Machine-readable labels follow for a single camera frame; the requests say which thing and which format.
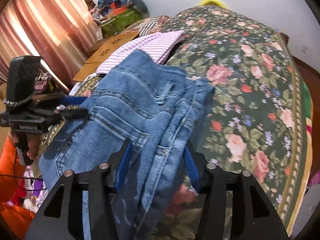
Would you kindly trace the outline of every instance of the pink and white striped fabric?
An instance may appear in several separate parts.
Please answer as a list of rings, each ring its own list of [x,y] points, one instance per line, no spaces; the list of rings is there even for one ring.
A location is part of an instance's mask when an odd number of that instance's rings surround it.
[[[129,41],[101,63],[97,68],[97,74],[107,74],[136,49],[141,49],[147,53],[154,63],[163,64],[172,48],[185,39],[183,33],[184,31],[158,32]]]

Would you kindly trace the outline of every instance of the green bag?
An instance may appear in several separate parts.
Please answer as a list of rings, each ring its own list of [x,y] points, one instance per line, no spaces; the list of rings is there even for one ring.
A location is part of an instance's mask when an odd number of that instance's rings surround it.
[[[128,8],[126,11],[100,25],[102,34],[104,37],[113,36],[141,19],[142,15],[139,12],[132,8]]]

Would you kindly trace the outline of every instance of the floral bedspread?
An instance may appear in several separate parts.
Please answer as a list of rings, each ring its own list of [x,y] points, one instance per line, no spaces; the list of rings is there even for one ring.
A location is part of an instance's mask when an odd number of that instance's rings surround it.
[[[290,234],[312,161],[306,129],[311,127],[311,99],[280,34],[215,6],[187,9],[156,31],[177,30],[185,31],[186,41],[166,64],[180,66],[192,79],[207,77],[216,88],[196,150],[227,171],[251,171]],[[87,81],[77,95],[90,95],[100,79]],[[148,238],[193,239],[204,198],[186,177]]]

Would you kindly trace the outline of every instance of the jeans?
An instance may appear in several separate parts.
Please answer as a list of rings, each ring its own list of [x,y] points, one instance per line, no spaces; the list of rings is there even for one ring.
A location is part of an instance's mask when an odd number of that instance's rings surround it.
[[[79,173],[106,162],[130,138],[134,154],[112,210],[121,240],[143,237],[181,182],[183,150],[212,91],[206,79],[188,80],[184,70],[157,65],[134,51],[81,104],[89,117],[67,121],[42,155],[39,167],[47,188],[68,169]],[[90,239],[87,192],[83,224]]]

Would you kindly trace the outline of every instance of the yellow object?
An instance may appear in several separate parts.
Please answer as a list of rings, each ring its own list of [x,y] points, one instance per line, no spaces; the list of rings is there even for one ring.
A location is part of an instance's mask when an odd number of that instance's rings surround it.
[[[215,6],[220,6],[222,8],[228,9],[228,6],[221,2],[220,0],[202,0],[200,2],[200,5],[215,5]]]

